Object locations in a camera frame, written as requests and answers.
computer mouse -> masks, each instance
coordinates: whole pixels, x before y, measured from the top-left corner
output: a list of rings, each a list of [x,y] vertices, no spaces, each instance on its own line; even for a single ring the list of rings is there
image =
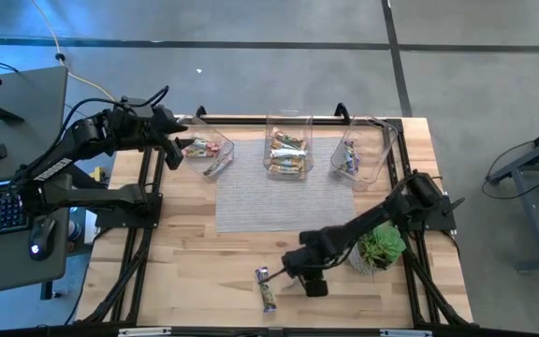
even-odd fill
[[[55,220],[47,217],[38,221],[28,235],[28,255],[35,261],[47,258],[53,251]]]

wooden table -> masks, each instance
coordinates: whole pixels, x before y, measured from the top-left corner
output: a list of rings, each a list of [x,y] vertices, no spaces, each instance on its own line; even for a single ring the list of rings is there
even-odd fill
[[[412,169],[440,175],[428,122],[403,118]],[[262,139],[259,125],[217,125],[233,140]],[[341,137],[341,126],[315,126],[314,137]],[[153,178],[155,152],[150,166]],[[395,149],[397,162],[398,148]],[[118,153],[110,188],[136,183],[142,154]],[[362,213],[381,202],[390,191],[387,170],[369,191],[355,192],[355,208]],[[388,271],[362,275],[347,263],[326,271],[329,295],[305,297],[301,285],[283,275],[270,283],[278,310],[262,313],[255,269],[279,270],[285,251],[299,247],[297,232],[216,233],[215,183],[209,183],[181,165],[165,169],[161,192],[164,205],[160,226],[153,232],[143,285],[138,324],[164,326],[376,328],[411,327],[411,315],[402,259]],[[95,243],[77,319],[90,314],[118,278],[126,229],[113,229]],[[467,320],[472,319],[457,251],[449,238],[429,232],[426,243],[433,280]],[[124,297],[125,315],[132,294]],[[418,286],[424,317],[425,292]]]

concrete floor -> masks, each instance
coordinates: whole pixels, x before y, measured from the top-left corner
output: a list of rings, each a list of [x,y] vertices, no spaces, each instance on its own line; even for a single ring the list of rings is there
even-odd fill
[[[39,1],[60,37],[128,40],[387,43],[379,0]],[[391,0],[399,43],[539,45],[539,1]],[[0,37],[49,37],[29,1],[0,0]],[[116,96],[148,96],[164,84],[166,106],[193,112],[265,113],[303,108],[401,116],[389,51],[65,48],[73,70]],[[0,46],[20,70],[55,66],[54,48]],[[427,117],[446,190],[458,208],[459,246],[475,322],[539,331],[539,271],[517,275],[533,239],[516,200],[479,188],[502,151],[539,135],[539,53],[402,52],[414,116]],[[100,96],[76,81],[67,103]],[[99,106],[85,107],[85,114]],[[110,166],[110,159],[96,163]],[[94,163],[83,164],[89,168]],[[515,191],[503,184],[500,194]],[[539,202],[539,192],[534,195]],[[0,293],[0,329],[61,324],[80,291],[87,256],[72,257],[55,288],[38,300],[28,286]]]

white label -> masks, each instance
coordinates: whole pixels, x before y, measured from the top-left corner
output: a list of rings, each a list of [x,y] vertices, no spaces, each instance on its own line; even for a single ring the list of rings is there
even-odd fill
[[[65,168],[66,166],[72,164],[72,160],[68,158],[64,158],[57,162],[57,164],[53,165],[52,167],[48,168],[45,172],[39,174],[35,180],[39,182],[44,182],[48,180],[53,174],[60,171],[60,169]]]

plastic container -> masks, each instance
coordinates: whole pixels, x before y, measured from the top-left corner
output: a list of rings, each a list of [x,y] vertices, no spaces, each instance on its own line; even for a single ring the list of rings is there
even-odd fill
[[[398,133],[371,116],[354,117],[330,158],[330,175],[356,191],[367,190],[377,181]]]
[[[182,149],[183,161],[203,177],[216,178],[234,159],[234,142],[194,115],[185,115],[178,123],[188,126],[178,138],[194,141]]]
[[[300,181],[313,169],[313,116],[300,110],[267,115],[263,165],[275,180]]]

